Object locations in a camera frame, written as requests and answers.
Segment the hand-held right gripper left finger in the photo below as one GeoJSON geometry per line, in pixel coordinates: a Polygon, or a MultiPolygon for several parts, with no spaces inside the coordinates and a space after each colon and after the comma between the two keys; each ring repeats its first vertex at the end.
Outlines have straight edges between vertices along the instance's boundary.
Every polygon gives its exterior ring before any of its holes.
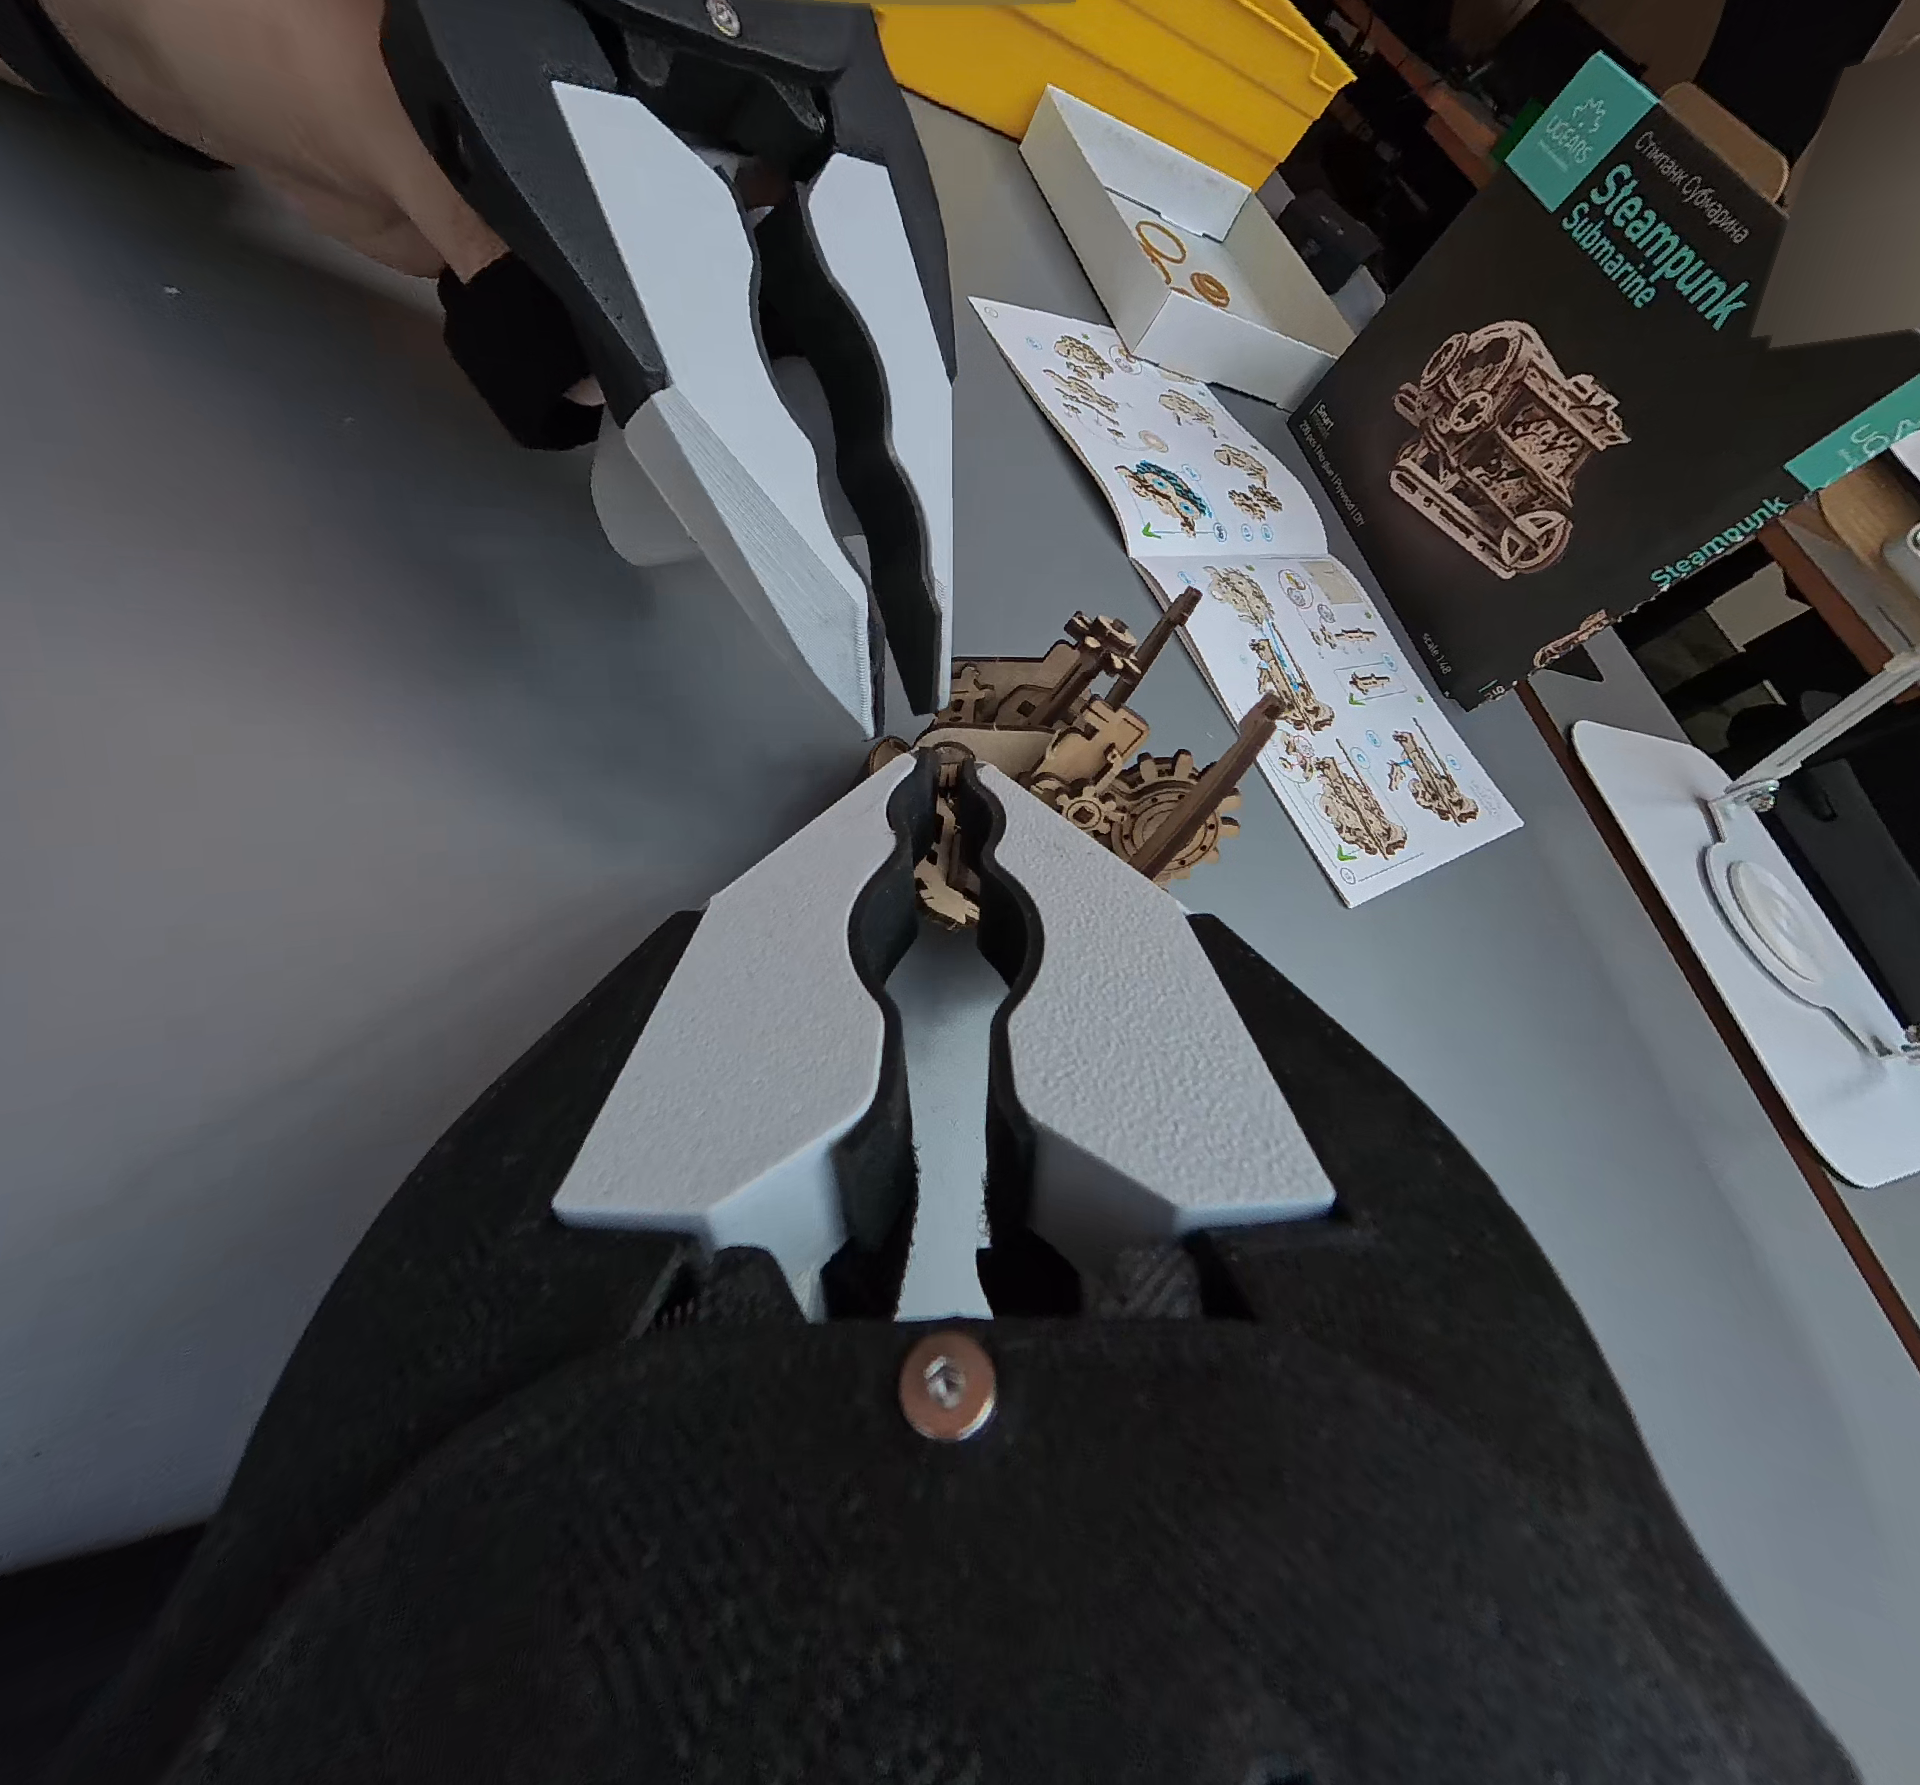
{"type": "Polygon", "coordinates": [[[553,1189],[569,1226],[879,1256],[912,1201],[890,974],[920,935],[921,759],[906,754],[726,883],[553,1189]]]}

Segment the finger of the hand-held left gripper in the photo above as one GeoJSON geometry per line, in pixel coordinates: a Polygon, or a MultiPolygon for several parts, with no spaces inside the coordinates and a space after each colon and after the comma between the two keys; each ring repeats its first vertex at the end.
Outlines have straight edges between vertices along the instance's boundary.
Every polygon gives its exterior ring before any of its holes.
{"type": "Polygon", "coordinates": [[[553,101],[659,349],[625,451],[760,632],[873,734],[869,589],[827,523],[816,451],[751,326],[751,242],[728,179],[636,96],[553,101]]]}
{"type": "Polygon", "coordinates": [[[812,364],[908,708],[947,700],[953,293],[935,179],[834,152],[751,229],[771,356],[812,364]]]}

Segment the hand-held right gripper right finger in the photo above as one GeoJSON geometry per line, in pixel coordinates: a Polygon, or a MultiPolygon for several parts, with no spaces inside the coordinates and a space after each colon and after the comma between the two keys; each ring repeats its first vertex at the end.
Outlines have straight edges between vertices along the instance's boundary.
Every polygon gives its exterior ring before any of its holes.
{"type": "Polygon", "coordinates": [[[985,1232],[1111,1260],[1207,1226],[1332,1212],[1273,1070],[1186,908],[985,761],[958,771],[985,1047],[985,1232]]]}

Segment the wooden mechanical model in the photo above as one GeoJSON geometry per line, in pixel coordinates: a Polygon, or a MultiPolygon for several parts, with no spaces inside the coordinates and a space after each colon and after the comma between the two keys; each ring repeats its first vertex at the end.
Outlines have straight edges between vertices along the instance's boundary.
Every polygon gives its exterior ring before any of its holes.
{"type": "Polygon", "coordinates": [[[1177,883],[1239,831],[1239,784],[1281,717],[1281,700],[1260,696],[1213,761],[1145,754],[1133,696],[1196,609],[1198,589],[1179,589],[1145,637],[1072,612],[1047,655],[965,655],[929,728],[908,745],[879,738],[863,771],[908,747],[965,747],[1145,880],[1177,883]]]}

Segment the person's left hand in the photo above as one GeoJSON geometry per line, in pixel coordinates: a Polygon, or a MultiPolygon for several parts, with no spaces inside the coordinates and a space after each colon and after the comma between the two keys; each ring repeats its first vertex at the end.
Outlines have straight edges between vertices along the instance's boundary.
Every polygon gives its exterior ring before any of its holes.
{"type": "Polygon", "coordinates": [[[378,47],[385,0],[240,0],[240,73],[213,79],[207,152],[259,172],[325,236],[473,282],[505,236],[417,140],[378,47]]]}

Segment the white instruction booklet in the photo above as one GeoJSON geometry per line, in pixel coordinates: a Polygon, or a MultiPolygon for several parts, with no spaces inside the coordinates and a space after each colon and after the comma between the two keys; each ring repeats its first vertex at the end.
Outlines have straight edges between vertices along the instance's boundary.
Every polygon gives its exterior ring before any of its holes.
{"type": "Polygon", "coordinates": [[[1213,387],[1095,320],[983,297],[972,309],[1090,466],[1145,589],[1163,601],[1198,595],[1179,640],[1226,714],[1277,700],[1260,771],[1347,902],[1523,831],[1332,559],[1300,480],[1213,387]]]}

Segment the white cardboard box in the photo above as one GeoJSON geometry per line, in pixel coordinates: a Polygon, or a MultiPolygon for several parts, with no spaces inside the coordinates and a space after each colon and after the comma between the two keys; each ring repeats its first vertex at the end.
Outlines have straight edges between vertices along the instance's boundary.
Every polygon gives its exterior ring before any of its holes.
{"type": "Polygon", "coordinates": [[[1349,347],[1347,315],[1311,282],[1273,214],[1232,174],[1169,152],[1139,128],[1047,89],[1020,161],[1047,191],[1085,276],[1139,360],[1297,410],[1349,347]],[[1186,235],[1166,288],[1133,224],[1186,235]],[[1229,288],[1229,309],[1186,293],[1192,271],[1229,288]]]}

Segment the dark small object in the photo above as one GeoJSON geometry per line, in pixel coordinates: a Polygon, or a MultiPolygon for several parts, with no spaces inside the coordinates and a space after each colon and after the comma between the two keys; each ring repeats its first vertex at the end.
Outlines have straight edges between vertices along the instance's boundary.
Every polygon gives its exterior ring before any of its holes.
{"type": "Polygon", "coordinates": [[[1325,191],[1292,193],[1277,229],[1325,297],[1335,297],[1382,254],[1382,236],[1325,191]]]}

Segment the nested yellow plastic bins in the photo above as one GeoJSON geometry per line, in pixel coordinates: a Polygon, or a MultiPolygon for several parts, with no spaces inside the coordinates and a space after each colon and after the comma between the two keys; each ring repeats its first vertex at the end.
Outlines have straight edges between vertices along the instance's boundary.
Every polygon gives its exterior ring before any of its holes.
{"type": "Polygon", "coordinates": [[[1260,191],[1349,83],[1290,0],[882,5],[897,89],[1011,140],[1057,89],[1260,191]]]}

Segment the metal stand rod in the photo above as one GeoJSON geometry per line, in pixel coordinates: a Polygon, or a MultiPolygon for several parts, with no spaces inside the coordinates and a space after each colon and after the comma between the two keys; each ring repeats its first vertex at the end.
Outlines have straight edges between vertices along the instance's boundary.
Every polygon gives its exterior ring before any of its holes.
{"type": "Polygon", "coordinates": [[[1765,754],[1760,761],[1743,767],[1743,777],[1734,777],[1727,793],[1715,793],[1706,800],[1711,815],[1732,815],[1732,814],[1770,814],[1782,777],[1793,777],[1799,767],[1819,761],[1821,754],[1835,747],[1835,738],[1849,738],[1863,717],[1872,717],[1878,708],[1895,703],[1898,696],[1908,696],[1920,683],[1920,653],[1904,646],[1895,653],[1864,683],[1855,683],[1852,696],[1844,696],[1834,708],[1815,714],[1793,738],[1782,738],[1772,754],[1765,754]]]}

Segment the black model kit box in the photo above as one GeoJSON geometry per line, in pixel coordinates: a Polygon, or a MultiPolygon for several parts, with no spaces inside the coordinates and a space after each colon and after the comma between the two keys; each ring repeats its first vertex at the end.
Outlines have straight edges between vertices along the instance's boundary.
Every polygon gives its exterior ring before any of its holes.
{"type": "Polygon", "coordinates": [[[1290,429],[1465,708],[1755,540],[1913,417],[1913,328],[1755,333],[1782,236],[1595,55],[1290,429]]]}

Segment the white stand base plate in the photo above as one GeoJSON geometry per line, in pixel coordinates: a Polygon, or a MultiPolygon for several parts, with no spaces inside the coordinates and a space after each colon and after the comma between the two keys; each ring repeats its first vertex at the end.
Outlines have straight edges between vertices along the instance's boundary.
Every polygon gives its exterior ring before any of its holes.
{"type": "Polygon", "coordinates": [[[1913,1042],[1765,815],[1691,745],[1575,717],[1568,747],[1815,1154],[1852,1188],[1913,1176],[1913,1042]]]}

